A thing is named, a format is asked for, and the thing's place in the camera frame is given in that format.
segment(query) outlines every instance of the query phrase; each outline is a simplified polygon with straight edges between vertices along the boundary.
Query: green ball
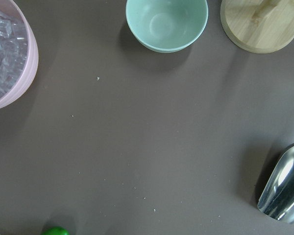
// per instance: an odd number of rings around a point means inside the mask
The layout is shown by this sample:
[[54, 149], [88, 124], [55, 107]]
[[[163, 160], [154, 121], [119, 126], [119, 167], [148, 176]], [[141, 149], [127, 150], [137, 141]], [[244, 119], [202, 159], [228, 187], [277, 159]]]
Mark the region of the green ball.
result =
[[69, 235], [69, 232], [61, 227], [53, 227], [42, 233], [42, 235]]

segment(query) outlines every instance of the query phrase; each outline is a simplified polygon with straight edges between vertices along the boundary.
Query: mint green bowl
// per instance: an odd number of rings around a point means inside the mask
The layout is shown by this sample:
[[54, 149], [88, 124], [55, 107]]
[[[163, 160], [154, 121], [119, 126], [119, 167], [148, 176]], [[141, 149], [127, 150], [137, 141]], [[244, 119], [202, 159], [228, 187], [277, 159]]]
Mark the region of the mint green bowl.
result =
[[127, 0], [126, 20], [137, 40], [156, 52], [192, 44], [208, 20], [206, 0]]

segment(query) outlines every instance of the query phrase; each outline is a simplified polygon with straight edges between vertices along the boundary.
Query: pink bowl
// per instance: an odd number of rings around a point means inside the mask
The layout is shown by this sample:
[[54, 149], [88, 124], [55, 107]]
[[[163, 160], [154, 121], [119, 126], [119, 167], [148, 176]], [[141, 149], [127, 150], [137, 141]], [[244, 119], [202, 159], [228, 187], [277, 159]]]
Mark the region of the pink bowl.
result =
[[27, 60], [23, 72], [11, 90], [0, 98], [0, 108], [3, 108], [20, 98], [34, 80], [38, 67], [38, 47], [33, 31], [13, 0], [0, 0], [0, 10], [9, 16], [22, 20], [25, 24], [28, 37]]

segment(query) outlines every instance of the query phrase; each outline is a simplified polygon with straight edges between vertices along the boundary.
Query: bowl rim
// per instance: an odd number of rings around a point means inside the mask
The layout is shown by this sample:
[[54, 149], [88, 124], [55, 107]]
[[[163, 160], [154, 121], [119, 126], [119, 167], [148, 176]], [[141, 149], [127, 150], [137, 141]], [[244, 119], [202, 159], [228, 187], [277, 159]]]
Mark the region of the bowl rim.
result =
[[205, 22], [204, 22], [204, 24], [203, 24], [201, 30], [199, 31], [199, 33], [198, 33], [198, 34], [197, 34], [197, 35], [196, 35], [196, 36], [195, 36], [190, 42], [188, 42], [188, 43], [186, 43], [186, 44], [184, 44], [184, 45], [182, 45], [182, 46], [180, 46], [180, 47], [173, 47], [173, 48], [161, 48], [161, 47], [155, 47], [155, 46], [153, 46], [153, 45], [151, 45], [151, 44], [146, 43], [144, 40], [142, 40], [142, 39], [141, 39], [141, 38], [135, 33], [135, 31], [134, 31], [134, 29], [133, 29], [131, 23], [129, 22], [129, 19], [128, 19], [128, 16], [129, 16], [128, 9], [129, 9], [129, 7], [128, 7], [128, 5], [129, 5], [129, 2], [130, 2], [130, 1], [131, 1], [131, 0], [127, 0], [127, 1], [126, 1], [126, 7], [125, 7], [125, 16], [126, 16], [127, 25], [128, 25], [128, 27], [130, 28], [130, 30], [131, 30], [131, 32], [133, 33], [133, 35], [135, 36], [135, 38], [136, 38], [140, 43], [142, 43], [144, 46], [149, 47], [149, 49], [154, 50], [154, 51], [175, 52], [175, 51], [179, 51], [179, 50], [182, 50], [182, 49], [188, 47], [190, 44], [192, 44], [193, 42], [195, 42], [195, 41], [199, 38], [199, 36], [203, 33], [203, 31], [204, 31], [204, 29], [205, 29], [205, 27], [206, 27], [206, 25], [207, 25], [207, 22], [208, 22], [208, 15], [209, 15], [208, 3], [207, 3], [207, 0], [201, 0], [201, 1], [204, 2], [204, 6], [205, 6], [205, 7], [204, 7], [204, 11], [205, 11], [206, 16], [205, 16]]

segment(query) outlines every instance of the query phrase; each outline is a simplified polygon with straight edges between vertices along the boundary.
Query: light green bowl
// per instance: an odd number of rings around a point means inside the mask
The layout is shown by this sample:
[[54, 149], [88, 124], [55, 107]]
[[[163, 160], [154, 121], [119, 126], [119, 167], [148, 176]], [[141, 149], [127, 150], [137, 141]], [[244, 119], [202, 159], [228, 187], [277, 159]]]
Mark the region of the light green bowl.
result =
[[157, 52], [192, 44], [208, 20], [206, 0], [127, 0], [126, 20], [138, 41]]

